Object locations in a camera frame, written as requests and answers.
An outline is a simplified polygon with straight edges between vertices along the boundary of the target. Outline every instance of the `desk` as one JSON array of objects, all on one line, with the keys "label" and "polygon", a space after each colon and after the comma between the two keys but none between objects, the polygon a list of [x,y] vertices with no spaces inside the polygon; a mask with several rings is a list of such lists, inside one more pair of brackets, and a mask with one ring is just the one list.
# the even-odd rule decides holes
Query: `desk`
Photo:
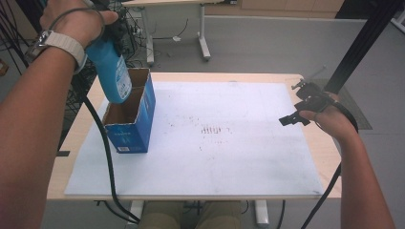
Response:
[{"label": "desk", "polygon": [[[191,81],[191,82],[269,82],[284,83],[289,88],[295,85],[300,75],[297,74],[269,74],[269,73],[152,73],[152,78],[157,81]],[[294,91],[288,89],[293,103],[299,101]],[[88,94],[96,109],[100,106],[104,94],[98,80],[95,81]],[[66,196],[65,188],[75,165],[75,159],[92,125],[93,119],[87,109],[80,109],[75,123],[66,137],[61,150],[70,151],[69,156],[57,157],[53,167],[53,174],[48,190],[48,199],[111,199],[110,196]],[[319,177],[324,189],[330,182],[335,168],[340,161],[340,155],[328,135],[324,134],[316,125],[308,125],[303,132]],[[330,194],[330,198],[340,198],[341,185],[337,182]],[[121,199],[136,199],[134,197],[122,197]],[[249,197],[249,199],[266,199],[266,197]]]},{"label": "desk", "polygon": [[147,19],[147,7],[153,6],[168,6],[168,5],[200,5],[200,32],[198,33],[200,45],[202,48],[202,55],[205,60],[209,60],[211,54],[209,53],[208,46],[206,45],[205,36],[204,36],[204,4],[207,3],[218,3],[223,0],[136,0],[123,2],[122,6],[126,8],[139,8],[142,16],[143,29],[146,36],[146,60],[147,63],[152,66],[155,62],[154,50],[153,50],[153,38],[148,30],[148,19]]}]

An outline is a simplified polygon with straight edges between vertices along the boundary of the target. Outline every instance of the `cardboard box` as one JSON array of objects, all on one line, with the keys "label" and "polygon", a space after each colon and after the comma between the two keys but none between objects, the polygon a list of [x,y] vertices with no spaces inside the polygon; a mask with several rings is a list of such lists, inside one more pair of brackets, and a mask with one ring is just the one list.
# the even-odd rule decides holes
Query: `cardboard box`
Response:
[{"label": "cardboard box", "polygon": [[147,153],[156,104],[152,78],[149,69],[128,72],[131,94],[121,104],[108,105],[103,123],[118,153]]}]

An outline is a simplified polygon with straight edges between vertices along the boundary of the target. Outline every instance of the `right hand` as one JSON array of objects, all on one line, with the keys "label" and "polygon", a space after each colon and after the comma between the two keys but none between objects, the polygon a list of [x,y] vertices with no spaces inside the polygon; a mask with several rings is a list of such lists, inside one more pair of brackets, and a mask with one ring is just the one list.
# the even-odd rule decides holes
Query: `right hand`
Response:
[{"label": "right hand", "polygon": [[[47,30],[54,19],[67,10],[87,8],[81,0],[48,0],[47,7],[40,19],[43,30]],[[101,11],[105,24],[109,25],[118,19],[114,11]],[[53,31],[68,35],[78,41],[83,49],[96,39],[103,27],[100,16],[94,10],[74,11],[60,18]]]},{"label": "right hand", "polygon": [[[330,97],[338,100],[336,94],[330,94]],[[305,119],[316,121],[327,134],[336,138],[339,142],[351,140],[352,135],[357,135],[349,120],[334,106],[327,107],[319,114],[311,111],[301,111],[299,115]]]}]

